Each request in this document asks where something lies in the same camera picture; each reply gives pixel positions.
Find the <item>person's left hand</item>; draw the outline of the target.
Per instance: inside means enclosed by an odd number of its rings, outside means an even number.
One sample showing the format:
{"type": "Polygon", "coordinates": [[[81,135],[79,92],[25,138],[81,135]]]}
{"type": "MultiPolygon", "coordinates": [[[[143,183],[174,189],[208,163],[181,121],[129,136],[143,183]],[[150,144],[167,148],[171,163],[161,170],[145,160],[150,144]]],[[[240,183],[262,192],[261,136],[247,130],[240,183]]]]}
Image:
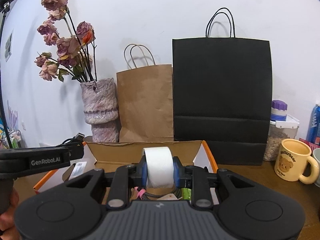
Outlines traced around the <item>person's left hand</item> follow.
{"type": "Polygon", "coordinates": [[[20,240],[20,234],[14,223],[14,212],[19,203],[18,192],[13,188],[10,196],[10,206],[7,211],[0,216],[2,240],[20,240]]]}

